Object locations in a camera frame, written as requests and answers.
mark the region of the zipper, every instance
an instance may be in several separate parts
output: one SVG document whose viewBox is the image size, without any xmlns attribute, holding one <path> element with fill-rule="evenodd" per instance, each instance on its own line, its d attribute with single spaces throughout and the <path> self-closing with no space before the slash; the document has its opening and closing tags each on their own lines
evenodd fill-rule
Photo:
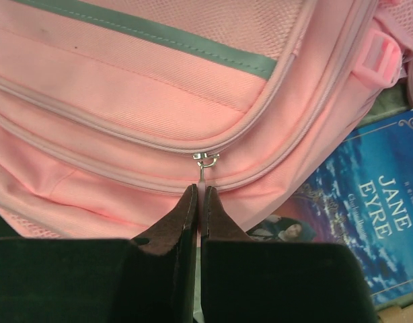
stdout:
<svg viewBox="0 0 413 323">
<path fill-rule="evenodd" d="M 289 34 L 288 43 L 285 46 L 280 59 L 276 63 L 274 72 L 265 85 L 262 93 L 258 96 L 258 99 L 254 105 L 243 117 L 243 120 L 240 120 L 237 124 L 229 128 L 223 135 L 223 138 L 216 136 L 216 138 L 211 139 L 209 143 L 183 143 L 179 140 L 160 139 L 141 132 L 137 133 L 136 131 L 126 131 L 111 122 L 101 118 L 94 118 L 88 112 L 83 112 L 73 106 L 70 106 L 69 104 L 64 104 L 45 95 L 34 92 L 26 87 L 16 85 L 2 77 L 0 77 L 0 90 L 70 121 L 82 124 L 83 126 L 112 135 L 113 137 L 123 139 L 125 141 L 129 141 L 131 143 L 166 151 L 168 153 L 177 153 L 180 155 L 193 155 L 204 151 L 209 153 L 218 153 L 230 146 L 234 141 L 244 136 L 255 125 L 262 113 L 269 106 L 270 101 L 275 96 L 281 83 L 286 77 L 287 72 L 289 71 L 295 56 L 293 51 L 297 46 L 302 33 L 306 30 L 307 20 L 311 19 L 315 9 L 315 3 L 316 1 L 308 1 L 305 5 L 303 5 L 303 8 L 299 13 L 300 17 L 295 22 L 295 25 L 293 25 L 293 30 Z"/>
<path fill-rule="evenodd" d="M 358 116 L 357 119 L 361 119 L 362 117 L 364 117 L 364 115 L 366 115 L 366 113 L 369 111 L 369 109 L 367 109 L 368 107 L 370 107 L 374 101 L 374 99 L 377 97 L 378 92 L 375 92 L 375 94 L 373 94 L 365 103 L 365 105 L 361 108 L 361 112 L 362 114 L 360 114 Z M 204 168 L 208 168 L 208 167 L 213 167 L 217 164 L 218 159 L 219 159 L 219 155 L 208 155 L 207 153 L 199 153 L 199 154 L 194 154 L 193 158 L 198 161 L 198 165 L 200 167 L 200 182 L 203 182 L 203 170 Z M 203 161 L 205 159 L 211 159 L 212 161 L 208 164 L 203 164 Z M 25 230 L 29 231 L 33 236 L 32 238 L 49 238 L 49 239 L 62 239 L 65 238 L 64 236 L 62 236 L 61 234 L 58 234 L 57 232 L 38 225 L 37 223 L 33 223 L 32 221 L 28 220 L 28 216 L 24 216 L 22 215 L 19 211 L 16 211 L 10 207 L 7 206 L 2 206 L 0 204 L 0 209 L 4 209 L 6 210 L 8 213 L 10 213 L 10 215 L 12 215 L 11 220 L 16 222 L 17 225 L 19 225 L 20 227 L 23 227 Z"/>
<path fill-rule="evenodd" d="M 178 147 L 174 144 L 167 144 L 164 145 L 163 143 L 154 142 L 153 140 L 147 140 L 139 137 L 135 137 L 134 135 L 129 135 L 124 131 L 117 129 L 117 127 L 113 127 L 111 124 L 104 125 L 107 123 L 104 120 L 89 120 L 87 116 L 81 116 L 80 114 L 72 113 L 73 107 L 69 106 L 68 104 L 64 104 L 62 102 L 57 102 L 43 94 L 39 94 L 37 92 L 33 92 L 30 89 L 22 87 L 20 85 L 14 84 L 11 81 L 8 81 L 2 77 L 0 77 L 0 90 L 11 94 L 21 100 L 29 102 L 35 106 L 42 108 L 48 112 L 56 114 L 62 118 L 66 118 L 72 122 L 76 122 L 81 124 L 85 127 L 89 127 L 91 129 L 95 129 L 101 133 L 108 134 L 110 136 L 129 141 L 131 143 L 136 143 L 145 147 L 150 147 L 153 149 L 158 149 L 161 151 L 165 151 L 168 153 L 177 153 L 179 155 L 187 155 L 192 156 L 200 151 L 208 151 L 209 153 L 219 153 L 220 151 L 224 150 L 226 147 L 230 146 L 236 140 L 244 136 L 257 122 L 257 120 L 261 117 L 262 113 L 267 109 L 269 106 L 270 101 L 273 99 L 275 94 L 277 93 L 281 83 L 283 82 L 291 63 L 293 62 L 292 56 L 289 57 L 284 70 L 279 71 L 279 75 L 275 75 L 275 80 L 273 80 L 274 74 L 271 77 L 271 83 L 273 86 L 270 89 L 267 89 L 266 98 L 259 103 L 259 107 L 253 107 L 251 110 L 256 111 L 256 114 L 251 118 L 249 122 L 246 124 L 241 125 L 241 128 L 238 130 L 233 130 L 235 133 L 234 135 L 228 137 L 226 140 L 206 147 L 199 147 L 199 148 L 183 148 Z"/>
<path fill-rule="evenodd" d="M 360 18 L 362 22 L 360 23 L 358 30 L 351 31 L 351 32 L 355 32 L 356 34 L 357 33 L 359 34 L 354 38 L 354 42 L 344 45 L 344 48 L 348 48 L 348 50 L 344 50 L 346 51 L 346 55 L 343 55 L 343 57 L 340 58 L 337 62 L 337 65 L 341 66 L 342 68 L 337 70 L 336 73 L 331 76 L 328 84 L 325 86 L 325 90 L 324 90 L 322 97 L 317 101 L 317 104 L 315 108 L 313 109 L 313 113 L 310 115 L 307 122 L 305 122 L 305 124 L 299 129 L 299 131 L 295 132 L 295 135 L 293 136 L 293 138 L 288 141 L 290 143 L 289 146 L 284 147 L 283 149 L 280 149 L 280 151 L 277 152 L 277 154 L 274 156 L 272 161 L 270 161 L 268 164 L 262 165 L 261 170 L 254 170 L 251 174 L 245 175 L 242 179 L 230 178 L 226 182 L 223 181 L 222 183 L 219 183 L 218 185 L 216 185 L 216 187 L 220 191 L 238 188 L 238 187 L 249 184 L 250 182 L 253 182 L 259 179 L 260 177 L 262 177 L 263 175 L 271 171 L 271 169 L 273 169 L 276 165 L 278 165 L 284 158 L 286 158 L 286 156 L 288 156 L 288 154 L 290 154 L 290 152 L 294 149 L 294 147 L 302 140 L 303 136 L 306 134 L 310 126 L 313 124 L 315 119 L 318 117 L 318 115 L 322 111 L 322 108 L 326 104 L 327 99 L 330 97 L 330 94 L 335 88 L 336 83 L 338 82 L 342 74 L 345 72 L 345 70 L 348 69 L 348 63 L 347 63 L 348 59 L 355 52 L 355 49 L 352 49 L 353 45 L 354 43 L 360 42 L 361 38 L 363 37 L 363 33 L 361 32 L 361 30 L 366 29 L 367 24 L 373 17 L 376 6 L 377 6 L 376 1 L 370 2 L 364 16 Z M 217 162 L 219 159 L 219 153 L 222 152 L 224 149 L 228 148 L 236 140 L 244 136 L 247 133 L 247 131 L 249 131 L 253 127 L 255 122 L 262 115 L 262 112 L 265 111 L 265 109 L 267 109 L 271 100 L 275 96 L 275 93 L 278 91 L 281 85 L 281 82 L 283 81 L 285 75 L 287 74 L 287 71 L 289 70 L 289 67 L 291 66 L 292 62 L 293 60 L 290 56 L 284 65 L 284 69 L 279 71 L 280 73 L 278 75 L 275 72 L 273 73 L 271 77 L 271 81 L 275 81 L 275 82 L 271 84 L 271 88 L 269 89 L 269 91 L 267 91 L 265 98 L 262 99 L 262 104 L 260 105 L 258 109 L 256 109 L 256 115 L 251 119 L 251 121 L 248 124 L 246 124 L 242 129 L 240 129 L 236 135 L 229 137 L 227 140 L 220 142 L 219 144 L 209 146 L 206 149 L 202 149 L 201 150 L 202 152 L 199 152 L 200 149 L 182 149 L 182 148 L 168 147 L 168 146 L 164 147 L 163 145 L 155 144 L 150 141 L 142 141 L 140 139 L 127 136 L 127 134 L 124 134 L 123 132 L 115 131 L 115 129 L 109 129 L 106 127 L 102 127 L 99 124 L 90 122 L 88 120 L 80 119 L 74 114 L 67 112 L 65 109 L 58 109 L 56 106 L 49 104 L 45 96 L 41 96 L 39 94 L 32 95 L 31 93 L 28 93 L 29 91 L 27 89 L 20 87 L 16 84 L 13 84 L 3 78 L 0 78 L 0 90 L 3 92 L 7 92 L 9 94 L 12 94 L 31 104 L 39 106 L 49 112 L 54 112 L 55 114 L 62 116 L 63 118 L 67 118 L 69 120 L 78 122 L 82 125 L 88 126 L 95 130 L 99 130 L 109 135 L 113 135 L 120 139 L 124 139 L 130 142 L 133 142 L 133 143 L 140 143 L 141 145 L 144 145 L 147 147 L 152 147 L 152 148 L 160 149 L 160 150 L 171 152 L 171 153 L 192 156 L 193 159 L 198 161 L 198 165 L 200 166 L 200 171 L 202 172 L 202 170 L 206 168 L 205 165 L 208 165 L 208 167 L 213 167 L 217 165 Z M 139 179 L 133 178 L 132 176 L 119 174 L 115 171 L 107 170 L 105 168 L 101 168 L 101 167 L 89 164 L 88 162 L 84 162 L 80 160 L 79 158 L 69 155 L 66 151 L 63 151 L 62 149 L 58 149 L 58 147 L 51 147 L 50 144 L 47 143 L 44 139 L 32 138 L 32 134 L 29 134 L 27 131 L 20 129 L 15 124 L 12 124 L 10 120 L 7 120 L 2 115 L 0 115 L 0 125 L 3 128 L 10 131 L 11 133 L 13 133 L 14 135 L 17 135 L 18 137 L 22 138 L 27 143 L 39 148 L 40 150 L 44 151 L 45 153 L 49 155 L 52 155 L 53 157 L 56 157 L 60 160 L 63 160 L 64 162 L 72 164 L 76 168 L 80 168 L 88 172 L 92 172 L 92 173 L 107 177 L 121 184 L 124 184 L 127 186 L 136 186 L 137 188 L 140 188 L 141 190 L 147 190 L 147 191 L 158 192 L 158 193 L 166 193 L 166 194 L 180 194 L 181 192 L 184 191 L 186 187 L 185 184 L 180 185 L 180 186 L 175 186 L 175 183 L 173 186 L 172 185 L 164 186 L 162 184 L 154 184 L 151 182 L 146 182 L 145 180 L 139 180 Z M 204 159 L 210 159 L 210 158 L 213 159 L 212 163 L 203 164 Z"/>
</svg>

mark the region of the woman illustration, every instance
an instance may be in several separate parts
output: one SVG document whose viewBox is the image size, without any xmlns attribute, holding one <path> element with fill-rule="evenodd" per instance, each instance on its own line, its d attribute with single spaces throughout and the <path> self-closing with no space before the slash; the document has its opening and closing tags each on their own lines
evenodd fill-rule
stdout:
<svg viewBox="0 0 413 323">
<path fill-rule="evenodd" d="M 310 242 L 315 237 L 313 228 L 305 221 L 272 214 L 247 234 L 259 241 Z"/>
</svg>

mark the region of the metal zipper slider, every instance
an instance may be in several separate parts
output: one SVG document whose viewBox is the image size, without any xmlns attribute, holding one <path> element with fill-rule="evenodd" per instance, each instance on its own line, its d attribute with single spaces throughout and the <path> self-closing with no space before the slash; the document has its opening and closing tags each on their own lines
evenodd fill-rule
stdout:
<svg viewBox="0 0 413 323">
<path fill-rule="evenodd" d="M 215 164 L 217 164 L 217 161 L 220 158 L 220 154 L 216 153 L 214 155 L 208 155 L 208 153 L 194 153 L 193 154 L 193 159 L 198 160 L 198 166 L 200 167 L 200 178 L 199 182 L 204 182 L 204 170 L 205 168 L 210 168 L 213 167 Z M 212 162 L 209 164 L 204 163 L 204 159 L 212 159 Z"/>
</svg>

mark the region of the blue book cover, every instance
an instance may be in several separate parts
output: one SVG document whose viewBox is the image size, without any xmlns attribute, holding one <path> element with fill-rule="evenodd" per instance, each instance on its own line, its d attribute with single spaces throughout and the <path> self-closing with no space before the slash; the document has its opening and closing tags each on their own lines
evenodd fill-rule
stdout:
<svg viewBox="0 0 413 323">
<path fill-rule="evenodd" d="M 413 111 L 353 131 L 248 234 L 347 245 L 375 305 L 412 292 Z"/>
</svg>

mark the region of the gray stripe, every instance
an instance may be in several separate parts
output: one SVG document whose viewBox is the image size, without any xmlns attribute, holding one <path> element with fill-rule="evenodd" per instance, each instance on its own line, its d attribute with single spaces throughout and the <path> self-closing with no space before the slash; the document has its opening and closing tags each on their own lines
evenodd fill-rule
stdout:
<svg viewBox="0 0 413 323">
<path fill-rule="evenodd" d="M 78 0 L 13 0 L 65 17 L 122 32 L 166 47 L 202 57 L 224 66 L 268 79 L 276 61 L 119 11 Z"/>
</svg>

